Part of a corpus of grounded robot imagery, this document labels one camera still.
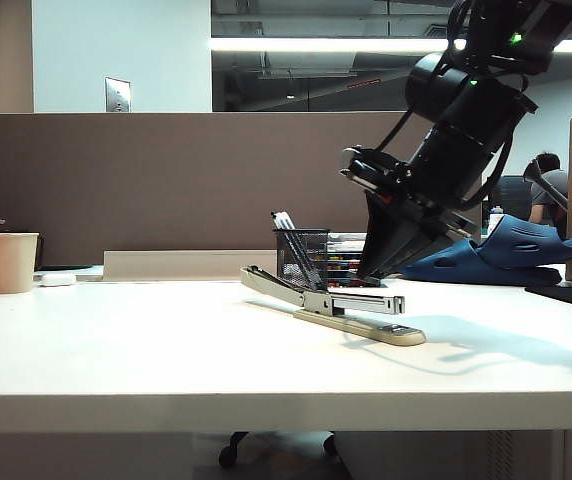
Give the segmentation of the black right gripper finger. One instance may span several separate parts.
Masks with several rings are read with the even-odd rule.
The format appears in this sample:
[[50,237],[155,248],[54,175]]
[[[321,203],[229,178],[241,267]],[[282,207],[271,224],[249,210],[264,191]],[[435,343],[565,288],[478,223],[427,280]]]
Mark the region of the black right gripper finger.
[[358,276],[389,276],[400,268],[409,221],[375,198],[367,198],[368,226]]
[[412,227],[408,222],[381,223],[374,230],[377,268],[374,277],[386,277],[417,259],[421,252],[435,250],[439,242],[434,232]]

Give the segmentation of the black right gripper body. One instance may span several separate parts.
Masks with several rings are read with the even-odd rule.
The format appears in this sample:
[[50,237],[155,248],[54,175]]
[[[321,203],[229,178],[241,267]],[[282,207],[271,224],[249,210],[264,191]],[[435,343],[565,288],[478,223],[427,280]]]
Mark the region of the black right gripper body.
[[436,240],[471,237],[474,221],[457,210],[445,208],[400,188],[365,188],[368,208],[368,240]]

